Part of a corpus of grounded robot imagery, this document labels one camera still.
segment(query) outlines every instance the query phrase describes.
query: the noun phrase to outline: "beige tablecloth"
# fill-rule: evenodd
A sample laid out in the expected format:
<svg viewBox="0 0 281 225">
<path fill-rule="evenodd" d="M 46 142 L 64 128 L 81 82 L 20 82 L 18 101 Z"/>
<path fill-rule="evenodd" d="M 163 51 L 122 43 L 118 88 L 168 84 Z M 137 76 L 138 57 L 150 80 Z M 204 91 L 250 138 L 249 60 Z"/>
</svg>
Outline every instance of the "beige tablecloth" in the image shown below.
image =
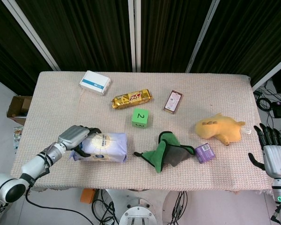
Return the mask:
<svg viewBox="0 0 281 225">
<path fill-rule="evenodd" d="M 262 160 L 258 137 L 242 135 L 242 140 L 224 146 L 217 139 L 200 139 L 194 125 L 202 118 L 217 113 L 245 121 L 252 129 L 260 118 L 249 77 L 227 74 L 172 73 L 100 73 L 111 78 L 105 96 L 78 86 L 84 72 L 42 72 L 33 95 L 20 146 L 12 169 L 19 177 L 21 166 L 57 140 L 71 125 L 97 127 L 102 132 L 126 132 L 126 163 L 74 162 L 70 152 L 50 168 L 51 173 L 39 179 L 40 188 L 133 188 L 166 190 L 243 190 L 270 189 L 271 179 L 254 167 L 248 158 L 252 152 Z M 115 110 L 111 100 L 120 94 L 149 89 L 154 99 L 139 108 L 149 110 L 146 129 L 132 127 L 133 107 Z M 163 111 L 170 92 L 183 94 L 176 114 Z M 208 142 L 216 158 L 199 164 L 195 157 L 177 167 L 167 166 L 160 174 L 134 151 L 155 150 L 158 135 L 172 131 L 185 145 L 197 147 Z"/>
</svg>

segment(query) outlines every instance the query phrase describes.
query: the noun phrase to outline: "stuffed animal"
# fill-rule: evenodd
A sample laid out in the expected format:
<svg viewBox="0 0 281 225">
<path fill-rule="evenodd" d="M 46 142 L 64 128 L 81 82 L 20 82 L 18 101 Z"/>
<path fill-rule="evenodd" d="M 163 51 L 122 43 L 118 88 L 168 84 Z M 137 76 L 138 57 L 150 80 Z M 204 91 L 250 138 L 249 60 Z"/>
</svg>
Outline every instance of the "stuffed animal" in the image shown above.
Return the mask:
<svg viewBox="0 0 281 225">
<path fill-rule="evenodd" d="M 219 113 L 211 118 L 200 120 L 196 124 L 196 133 L 201 138 L 214 136 L 224 145 L 229 145 L 230 142 L 240 141 L 240 128 L 243 125 L 245 122 L 236 122 L 231 117 Z"/>
</svg>

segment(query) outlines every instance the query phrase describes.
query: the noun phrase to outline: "dark curtain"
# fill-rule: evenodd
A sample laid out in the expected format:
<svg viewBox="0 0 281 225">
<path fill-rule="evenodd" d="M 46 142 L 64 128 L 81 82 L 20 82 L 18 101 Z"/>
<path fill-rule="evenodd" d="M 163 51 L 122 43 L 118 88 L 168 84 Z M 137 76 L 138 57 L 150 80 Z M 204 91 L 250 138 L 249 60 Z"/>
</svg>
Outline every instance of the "dark curtain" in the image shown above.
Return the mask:
<svg viewBox="0 0 281 225">
<path fill-rule="evenodd" d="M 221 0 L 192 73 L 245 74 L 254 85 L 281 61 L 281 0 Z"/>
<path fill-rule="evenodd" d="M 141 71 L 184 73 L 211 0 L 141 1 Z"/>
<path fill-rule="evenodd" d="M 32 95 L 41 71 L 52 70 L 0 0 L 0 82 Z"/>
<path fill-rule="evenodd" d="M 61 70 L 132 70 L 127 0 L 16 0 Z"/>
</svg>

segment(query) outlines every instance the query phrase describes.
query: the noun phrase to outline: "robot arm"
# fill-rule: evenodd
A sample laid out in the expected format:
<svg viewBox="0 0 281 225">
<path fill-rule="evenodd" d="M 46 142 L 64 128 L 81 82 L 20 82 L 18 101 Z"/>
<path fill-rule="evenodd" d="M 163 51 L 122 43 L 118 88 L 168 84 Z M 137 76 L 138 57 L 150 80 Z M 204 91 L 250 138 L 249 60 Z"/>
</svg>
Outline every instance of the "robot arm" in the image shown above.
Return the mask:
<svg viewBox="0 0 281 225">
<path fill-rule="evenodd" d="M 278 130 L 263 124 L 260 124 L 260 127 L 262 131 L 259 127 L 254 126 L 263 151 L 264 164 L 257 162 L 251 153 L 249 153 L 249 159 L 256 167 L 265 170 L 268 176 L 274 178 L 272 189 L 277 209 L 271 220 L 281 224 L 281 134 Z"/>
<path fill-rule="evenodd" d="M 101 131 L 97 128 L 88 129 L 82 126 L 71 126 L 58 137 L 58 142 L 37 154 L 22 166 L 22 174 L 15 179 L 7 174 L 0 174 L 0 200 L 5 203 L 17 201 L 36 180 L 48 174 L 49 168 L 64 155 L 66 150 L 77 147 L 89 134 Z"/>
</svg>

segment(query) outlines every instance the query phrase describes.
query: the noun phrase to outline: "small purple package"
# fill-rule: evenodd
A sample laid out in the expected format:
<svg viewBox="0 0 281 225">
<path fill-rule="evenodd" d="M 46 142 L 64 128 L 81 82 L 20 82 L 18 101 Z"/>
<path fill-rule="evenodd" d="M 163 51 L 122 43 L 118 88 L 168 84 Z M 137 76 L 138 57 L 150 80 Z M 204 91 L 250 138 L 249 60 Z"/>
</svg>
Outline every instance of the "small purple package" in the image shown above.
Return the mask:
<svg viewBox="0 0 281 225">
<path fill-rule="evenodd" d="M 203 144 L 195 149 L 199 163 L 205 163 L 215 157 L 209 144 Z"/>
</svg>

